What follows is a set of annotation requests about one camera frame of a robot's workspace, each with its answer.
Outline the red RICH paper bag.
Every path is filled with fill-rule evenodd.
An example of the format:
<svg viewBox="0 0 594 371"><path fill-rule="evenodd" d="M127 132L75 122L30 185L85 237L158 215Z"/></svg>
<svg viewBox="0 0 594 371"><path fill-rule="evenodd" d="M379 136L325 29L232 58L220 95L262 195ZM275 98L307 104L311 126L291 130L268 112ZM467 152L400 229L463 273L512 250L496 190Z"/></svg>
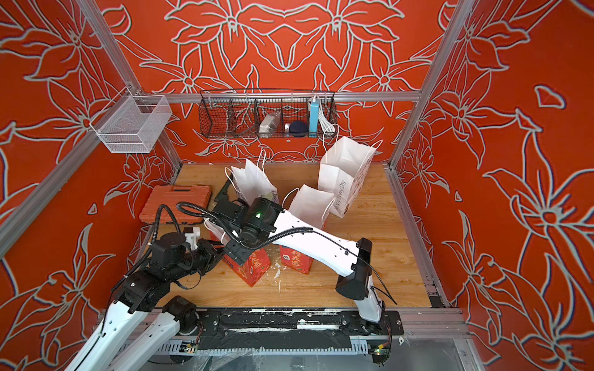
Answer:
<svg viewBox="0 0 594 371"><path fill-rule="evenodd" d="M224 246L230 242L230 238L224 230L210 222L209 219L204 221L204 226L209 230L212 240L220 241ZM270 257L264 250L253 252L243 265L239 265L227 255L223 257L223 261L250 287L253 287L259 281L271 264Z"/></svg>

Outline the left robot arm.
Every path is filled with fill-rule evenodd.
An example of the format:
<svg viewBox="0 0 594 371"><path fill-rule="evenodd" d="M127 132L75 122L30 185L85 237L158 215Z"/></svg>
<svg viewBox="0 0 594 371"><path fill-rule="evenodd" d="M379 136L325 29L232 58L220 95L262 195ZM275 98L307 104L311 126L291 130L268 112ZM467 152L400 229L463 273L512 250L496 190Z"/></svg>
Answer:
<svg viewBox="0 0 594 371"><path fill-rule="evenodd" d="M146 252L113 287L104 318L67 369L139 370L175 335L203 335L204 321L195 304L176 296L131 345L126 344L173 284L190 275L203 277L223 256L221 242L189 241L179 228L153 235Z"/></svg>

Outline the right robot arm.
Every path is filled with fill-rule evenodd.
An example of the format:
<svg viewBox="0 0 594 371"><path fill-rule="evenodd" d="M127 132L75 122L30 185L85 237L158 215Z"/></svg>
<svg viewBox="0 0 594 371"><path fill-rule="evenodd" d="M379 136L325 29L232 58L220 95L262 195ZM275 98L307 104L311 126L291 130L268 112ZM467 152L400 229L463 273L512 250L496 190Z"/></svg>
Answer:
<svg viewBox="0 0 594 371"><path fill-rule="evenodd" d="M269 244L278 244L326 265L338 275L336 291L354 301L360 317L372 323L381 321L385 305L374 289L370 240L336 237L263 197L249 206L221 200L213 210L189 202L179 202L176 208L222 228L227 237L224 253L237 264L246 263Z"/></svg>

